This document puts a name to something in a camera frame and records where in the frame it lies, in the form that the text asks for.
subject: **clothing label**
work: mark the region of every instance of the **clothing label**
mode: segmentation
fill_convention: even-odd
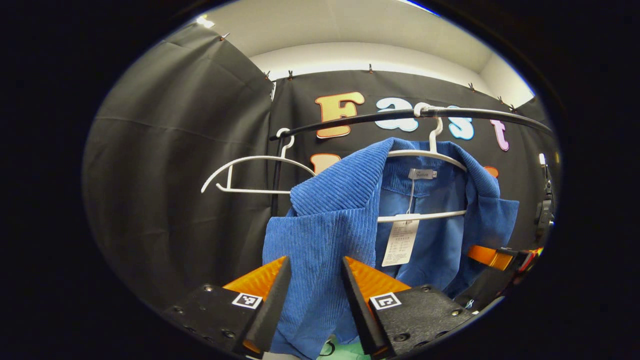
[[[438,175],[437,171],[433,171],[431,169],[419,169],[419,168],[413,168],[411,169],[411,171],[409,171],[409,179],[412,180],[418,180],[418,179],[433,179],[434,177],[436,177]]]
[[[402,265],[409,262],[419,223],[420,220],[394,222],[382,266]]]

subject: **screw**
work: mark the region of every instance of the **screw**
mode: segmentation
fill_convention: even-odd
[[[396,336],[394,337],[394,341],[397,341],[397,342],[399,342],[399,343],[400,343],[400,342],[402,342],[402,341],[407,340],[408,338],[409,338],[409,334],[400,334],[400,335],[396,335]]]
[[[229,331],[229,330],[222,330],[222,335],[230,339],[233,339],[236,336],[236,334],[233,331]]]

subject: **price tag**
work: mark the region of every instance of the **price tag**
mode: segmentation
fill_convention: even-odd
[[[402,265],[409,262],[418,224],[420,220],[394,222],[382,266]]]

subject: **orange letter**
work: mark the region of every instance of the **orange letter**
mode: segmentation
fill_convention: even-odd
[[[315,154],[311,156],[311,163],[314,165],[316,175],[320,174],[326,168],[340,161],[340,156],[333,154]]]
[[[346,102],[344,106],[340,106],[341,102]],[[364,96],[359,92],[348,92],[346,94],[320,96],[316,99],[316,104],[320,105],[322,113],[322,122],[337,120],[342,117],[351,117],[358,115],[356,104],[362,104]],[[336,136],[347,135],[351,131],[348,126],[331,127],[330,129],[318,130],[316,135],[320,139],[334,138]]]

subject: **blue shirt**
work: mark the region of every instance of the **blue shirt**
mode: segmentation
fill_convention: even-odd
[[[431,284],[455,297],[484,265],[466,256],[472,245],[507,244],[518,202],[500,199],[498,181],[452,142],[437,151],[467,167],[424,156],[387,158],[393,150],[429,150],[429,142],[389,138],[338,161],[291,190],[292,208],[267,225],[263,263],[291,259],[291,283],[270,352],[315,359],[331,334],[358,341],[340,266],[349,256],[409,286]],[[435,170],[415,180],[411,213],[467,210],[465,215],[421,220],[409,263],[382,267],[391,223],[378,216],[406,213],[412,168]]]

